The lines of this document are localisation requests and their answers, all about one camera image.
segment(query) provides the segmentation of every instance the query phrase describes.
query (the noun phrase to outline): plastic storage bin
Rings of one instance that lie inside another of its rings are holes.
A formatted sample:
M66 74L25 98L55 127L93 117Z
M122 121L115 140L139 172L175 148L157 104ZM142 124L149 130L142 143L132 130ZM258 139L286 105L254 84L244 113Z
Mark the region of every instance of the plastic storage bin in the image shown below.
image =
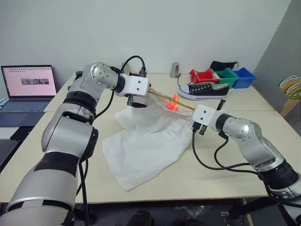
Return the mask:
M192 69L189 74L193 84L209 81L217 83L220 80L220 77L217 75L217 73L210 68L204 72L197 72Z
M253 80L257 79L255 75L253 75L251 72L249 72L248 69L244 67L234 72L238 76L238 80L233 85L233 88L235 89L249 88Z
M217 84L228 83L229 88L232 88L234 83L238 80L238 76L230 68L225 68L224 70L216 73L220 77Z

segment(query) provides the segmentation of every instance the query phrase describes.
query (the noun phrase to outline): metal cup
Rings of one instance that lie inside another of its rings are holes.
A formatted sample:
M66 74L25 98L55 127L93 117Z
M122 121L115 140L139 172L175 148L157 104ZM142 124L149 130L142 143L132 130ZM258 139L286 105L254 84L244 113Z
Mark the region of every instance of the metal cup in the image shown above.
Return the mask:
M170 71L169 75L170 75L171 78L177 78L179 76L179 63L174 62L172 64L171 71Z

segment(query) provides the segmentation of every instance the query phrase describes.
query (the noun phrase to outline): laptop screen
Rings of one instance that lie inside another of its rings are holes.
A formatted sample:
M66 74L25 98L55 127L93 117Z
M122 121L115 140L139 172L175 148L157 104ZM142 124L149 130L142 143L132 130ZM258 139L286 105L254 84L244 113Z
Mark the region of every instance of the laptop screen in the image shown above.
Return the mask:
M56 95L50 65L2 66L1 68L9 97L43 98Z

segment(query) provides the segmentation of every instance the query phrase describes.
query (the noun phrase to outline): green bin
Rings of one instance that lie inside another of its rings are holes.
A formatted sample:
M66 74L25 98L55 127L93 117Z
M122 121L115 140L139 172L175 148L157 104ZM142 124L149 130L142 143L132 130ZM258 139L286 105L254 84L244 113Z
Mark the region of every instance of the green bin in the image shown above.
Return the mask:
M216 72L220 77L220 80L217 84L228 83L229 88L232 88L233 84L239 79L239 77L233 72L230 68L225 68L220 72Z

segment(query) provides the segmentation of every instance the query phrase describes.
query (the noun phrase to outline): white shoe sole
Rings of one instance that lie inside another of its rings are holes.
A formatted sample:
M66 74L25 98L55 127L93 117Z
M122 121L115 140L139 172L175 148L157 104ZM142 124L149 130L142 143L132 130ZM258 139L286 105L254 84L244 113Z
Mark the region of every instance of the white shoe sole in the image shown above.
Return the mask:
M178 94L189 100L222 99L222 98L226 97L226 95L224 95L224 96L194 96L194 95L190 95L190 94L183 92L180 88L178 89Z

